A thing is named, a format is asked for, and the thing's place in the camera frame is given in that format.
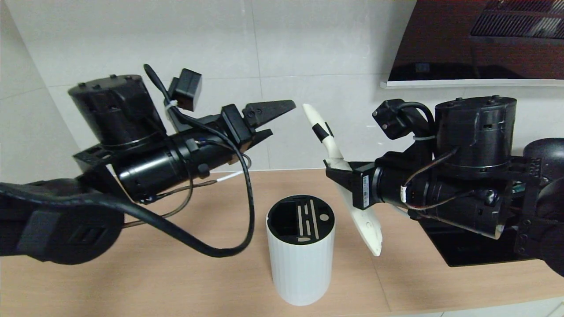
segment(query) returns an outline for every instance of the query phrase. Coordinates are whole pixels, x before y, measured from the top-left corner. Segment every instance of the countertop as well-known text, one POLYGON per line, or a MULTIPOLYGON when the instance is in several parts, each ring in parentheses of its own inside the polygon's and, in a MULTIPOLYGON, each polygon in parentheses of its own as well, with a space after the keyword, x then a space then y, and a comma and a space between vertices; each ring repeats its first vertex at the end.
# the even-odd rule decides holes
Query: countertop
MULTIPOLYGON (((448 267, 417 222, 384 204, 376 205, 382 254, 373 257, 324 170, 258 171, 251 178, 256 229, 241 254, 210 258, 143 225, 125 229, 109 251, 81 265, 2 258, 2 316, 386 316, 564 296, 564 278, 539 260, 448 267), (276 293, 265 232, 269 208, 294 194, 325 200, 337 217, 331 285, 305 307, 276 293)), ((166 212, 183 198, 173 195, 151 209, 166 212)), ((248 223, 243 178, 195 189, 171 220, 213 246, 239 244, 248 223)))

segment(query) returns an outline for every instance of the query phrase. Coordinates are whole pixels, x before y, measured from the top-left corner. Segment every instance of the tile grout line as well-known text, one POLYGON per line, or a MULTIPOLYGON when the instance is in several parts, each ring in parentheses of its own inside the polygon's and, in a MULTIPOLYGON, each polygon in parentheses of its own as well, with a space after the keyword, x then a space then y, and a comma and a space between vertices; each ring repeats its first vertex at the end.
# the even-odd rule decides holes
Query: tile grout line
MULTIPOLYGON (((303 75, 279 75, 279 76, 262 76, 259 75, 259 77, 257 76, 249 76, 249 77, 212 77, 212 78, 207 78, 205 77, 204 80, 231 80, 231 79, 261 79, 261 78, 284 78, 284 77, 316 77, 316 76, 370 76, 370 75, 386 75, 388 73, 351 73, 351 74, 303 74, 303 75)), ((165 82, 170 82, 170 80, 162 80, 163 83, 165 82)), ((66 87, 66 86, 75 86, 77 83, 67 83, 67 84, 61 84, 61 85, 47 85, 43 88, 52 88, 52 87, 66 87)))
POLYGON ((251 15, 251 18, 253 19, 254 48, 255 48, 255 52, 257 53, 258 84, 261 87, 261 100, 263 100, 264 96, 263 96, 263 92, 262 92, 261 61, 258 58, 257 25, 254 22, 253 0, 250 1, 250 15, 251 15))
POLYGON ((5 100, 5 99, 8 99, 8 98, 13 98, 13 97, 21 96, 21 95, 23 95, 23 94, 32 93, 32 92, 37 91, 37 90, 40 90, 40 89, 47 89, 47 87, 39 87, 39 88, 31 89, 31 90, 29 90, 29 91, 24 91, 23 93, 17 93, 17 94, 13 94, 13 95, 10 95, 10 96, 5 96, 5 97, 3 97, 3 98, 0 99, 0 100, 5 100))
MULTIPOLYGON (((255 52, 257 53, 257 70, 258 70, 258 84, 261 89, 261 101, 265 100, 264 93, 262 92, 262 76, 261 76, 261 61, 258 58, 258 41, 257 41, 257 25, 254 22, 254 7, 253 7, 253 0, 250 0, 250 15, 253 19, 253 34, 254 34, 254 48, 255 52)), ((266 144, 266 156, 268 158, 268 169, 271 169, 270 163, 270 143, 266 144)))

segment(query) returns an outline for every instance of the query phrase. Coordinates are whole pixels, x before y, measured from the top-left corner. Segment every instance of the white cylinder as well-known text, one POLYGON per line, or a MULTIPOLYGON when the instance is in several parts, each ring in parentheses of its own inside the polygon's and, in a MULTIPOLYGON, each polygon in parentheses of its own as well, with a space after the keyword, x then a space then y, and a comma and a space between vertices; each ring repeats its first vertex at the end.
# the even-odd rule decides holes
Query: white cylinder
POLYGON ((278 294, 296 306, 319 300, 331 282, 335 238, 331 208, 313 196, 287 197, 272 207, 266 228, 278 294))

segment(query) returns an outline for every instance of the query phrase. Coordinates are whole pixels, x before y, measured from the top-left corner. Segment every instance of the label sticker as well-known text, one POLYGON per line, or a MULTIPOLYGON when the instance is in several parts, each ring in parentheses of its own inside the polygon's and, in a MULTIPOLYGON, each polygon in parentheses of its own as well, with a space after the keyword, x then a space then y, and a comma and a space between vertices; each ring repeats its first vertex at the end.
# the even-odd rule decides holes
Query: label sticker
POLYGON ((366 208, 370 204, 370 187, 369 187, 370 177, 368 175, 362 178, 362 198, 363 206, 366 208))

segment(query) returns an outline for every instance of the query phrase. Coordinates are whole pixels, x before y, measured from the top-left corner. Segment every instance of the white tile wall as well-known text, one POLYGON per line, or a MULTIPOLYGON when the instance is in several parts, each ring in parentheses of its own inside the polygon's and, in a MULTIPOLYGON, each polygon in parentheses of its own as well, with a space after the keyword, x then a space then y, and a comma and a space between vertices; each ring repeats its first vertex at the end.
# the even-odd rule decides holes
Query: white tile wall
POLYGON ((563 298, 485 307, 480 309, 445 312, 442 317, 546 317, 561 303, 563 298))
POLYGON ((0 8, 0 99, 44 87, 6 4, 0 8))
POLYGON ((261 76, 390 72, 415 1, 253 1, 261 76))
POLYGON ((28 183, 74 177, 72 136, 0 2, 0 181, 28 183))
POLYGON ((0 181, 30 183, 79 175, 78 148, 45 88, 0 100, 0 181))
MULTIPOLYGON (((516 153, 532 140, 561 137, 564 131, 557 124, 564 116, 564 93, 558 89, 381 89, 414 0, 7 2, 80 148, 96 139, 66 91, 110 73, 142 73, 143 63, 152 64, 164 81, 183 67, 201 72, 197 116, 230 102, 239 107, 274 99, 311 103, 330 122, 349 160, 373 160, 410 145, 410 137, 388 140, 371 118, 390 98, 432 107, 458 96, 514 96, 519 99, 516 153)), ((146 82, 162 109, 160 96, 146 82)), ((268 127, 275 135, 250 152, 256 169, 323 166, 324 149, 301 109, 268 127)))
POLYGON ((250 1, 7 1, 45 84, 75 85, 183 67, 207 78, 258 77, 250 1))
POLYGON ((432 312, 430 314, 421 314, 421 315, 402 315, 397 317, 442 317, 442 312, 432 312))

